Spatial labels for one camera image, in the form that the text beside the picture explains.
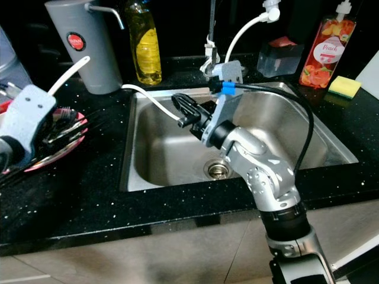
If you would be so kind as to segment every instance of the speckled countertop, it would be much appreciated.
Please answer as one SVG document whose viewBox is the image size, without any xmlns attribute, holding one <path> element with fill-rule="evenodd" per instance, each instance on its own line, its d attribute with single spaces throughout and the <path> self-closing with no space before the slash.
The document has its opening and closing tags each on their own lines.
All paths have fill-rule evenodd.
<svg viewBox="0 0 379 284">
<path fill-rule="evenodd" d="M 254 60 L 249 56 L 241 59 L 246 66 L 255 66 Z M 150 89 L 202 85 L 200 62 L 164 62 L 165 80 Z M 339 74 L 348 76 L 347 72 Z M 286 79 L 296 81 L 295 76 Z M 244 81 L 270 80 L 251 68 Z M 308 209 L 379 198 L 379 101 L 362 89 L 352 101 L 342 100 L 342 104 L 328 101 L 325 90 L 302 86 L 299 90 L 359 160 L 299 171 L 296 185 Z M 215 224 L 222 214 L 233 212 L 238 218 L 243 211 L 255 209 L 241 178 L 120 192 L 131 93 L 91 95 L 81 80 L 74 78 L 57 98 L 60 106 L 84 114 L 103 109 L 107 128 L 84 139 L 58 162 L 26 173 L 16 184 L 0 189 L 0 256 L 137 237 L 151 234 L 153 226 L 167 222 L 195 219 L 198 225 Z"/>
</svg>

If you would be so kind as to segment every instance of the blue clip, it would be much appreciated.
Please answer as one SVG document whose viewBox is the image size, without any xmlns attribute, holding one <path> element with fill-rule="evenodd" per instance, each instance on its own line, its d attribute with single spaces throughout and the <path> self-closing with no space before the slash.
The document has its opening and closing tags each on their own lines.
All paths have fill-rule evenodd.
<svg viewBox="0 0 379 284">
<path fill-rule="evenodd" d="M 236 84 L 234 82 L 223 82 L 221 93 L 234 96 L 236 94 L 235 85 Z"/>
</svg>

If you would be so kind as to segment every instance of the kitchen sink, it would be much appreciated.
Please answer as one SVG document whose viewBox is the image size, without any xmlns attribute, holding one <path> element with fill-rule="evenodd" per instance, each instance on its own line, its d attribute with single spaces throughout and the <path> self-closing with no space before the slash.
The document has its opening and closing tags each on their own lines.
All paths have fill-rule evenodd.
<svg viewBox="0 0 379 284">
<path fill-rule="evenodd" d="M 287 92 L 280 82 L 264 83 Z M 149 92 L 163 106 L 181 117 L 171 95 L 185 93 L 199 103 L 215 100 L 208 88 Z M 142 94 L 134 94 L 123 167 L 122 191 L 140 191 L 239 175 L 215 148 L 207 148 L 190 132 L 179 128 Z M 305 111 L 293 101 L 269 92 L 246 91 L 233 118 L 294 167 L 308 130 Z M 356 157 L 314 117 L 314 131 L 301 169 L 356 163 Z"/>
</svg>

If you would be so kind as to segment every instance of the drain strainer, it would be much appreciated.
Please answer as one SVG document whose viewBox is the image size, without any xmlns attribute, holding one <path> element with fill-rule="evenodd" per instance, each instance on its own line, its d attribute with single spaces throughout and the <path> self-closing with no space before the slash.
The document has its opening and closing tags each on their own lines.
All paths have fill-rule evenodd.
<svg viewBox="0 0 379 284">
<path fill-rule="evenodd" d="M 233 170 L 225 160 L 215 158 L 205 163 L 204 173 L 206 177 L 211 180 L 220 180 L 229 178 L 232 175 Z"/>
</svg>

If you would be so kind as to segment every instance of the black backsplash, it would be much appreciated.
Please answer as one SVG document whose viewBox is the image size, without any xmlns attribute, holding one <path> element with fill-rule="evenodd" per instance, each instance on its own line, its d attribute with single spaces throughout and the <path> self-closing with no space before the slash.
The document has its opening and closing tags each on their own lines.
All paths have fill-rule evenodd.
<svg viewBox="0 0 379 284">
<path fill-rule="evenodd" d="M 70 66 L 71 60 L 44 7 L 43 0 L 4 0 L 0 24 L 38 86 L 48 88 L 60 74 Z M 234 53 L 257 53 L 265 40 L 284 35 L 306 44 L 306 53 L 316 35 L 322 16 L 333 14 L 341 0 L 282 0 L 281 18 L 278 22 L 260 23 L 244 34 Z M 372 37 L 374 27 L 370 15 L 374 16 L 372 0 L 351 0 L 351 15 L 357 15 L 358 27 L 346 49 L 356 54 L 361 42 Z M 125 1 L 101 1 L 103 6 L 115 7 L 123 16 Z M 158 32 L 161 57 L 203 56 L 208 33 L 210 1 L 207 0 L 151 0 L 151 11 Z M 226 50 L 238 30 L 249 20 L 263 12 L 261 0 L 218 0 L 216 12 L 215 41 L 220 54 Z M 129 46 L 129 32 L 121 31 L 112 15 L 104 15 L 108 25 L 120 70 L 133 72 Z M 366 63 L 377 50 L 369 46 L 359 58 Z"/>
</svg>

